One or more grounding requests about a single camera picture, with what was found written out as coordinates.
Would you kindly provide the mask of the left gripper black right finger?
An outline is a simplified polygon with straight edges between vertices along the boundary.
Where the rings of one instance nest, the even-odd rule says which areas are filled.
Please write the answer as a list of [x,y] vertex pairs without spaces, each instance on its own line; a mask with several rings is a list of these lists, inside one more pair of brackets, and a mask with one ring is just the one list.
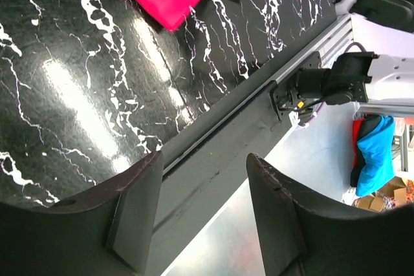
[[246,171],[267,275],[412,275],[413,205],[376,213],[284,175],[256,154]]

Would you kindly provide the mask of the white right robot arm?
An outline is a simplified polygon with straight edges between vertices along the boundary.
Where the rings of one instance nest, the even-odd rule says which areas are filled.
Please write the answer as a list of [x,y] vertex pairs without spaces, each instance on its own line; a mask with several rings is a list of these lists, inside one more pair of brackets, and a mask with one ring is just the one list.
[[[364,16],[383,27],[413,32],[413,0],[335,0],[345,12]],[[413,99],[408,81],[413,75],[404,70],[404,61],[361,49],[344,52],[329,69],[298,68],[282,85],[270,90],[270,102],[277,116],[293,112],[307,114],[318,104],[342,105],[349,102]]]

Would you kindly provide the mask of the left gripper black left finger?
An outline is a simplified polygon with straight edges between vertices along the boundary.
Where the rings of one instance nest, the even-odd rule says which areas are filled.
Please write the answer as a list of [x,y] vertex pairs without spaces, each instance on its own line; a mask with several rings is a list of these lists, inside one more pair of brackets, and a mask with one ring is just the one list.
[[145,274],[163,168],[157,151],[53,206],[1,204],[1,274]]

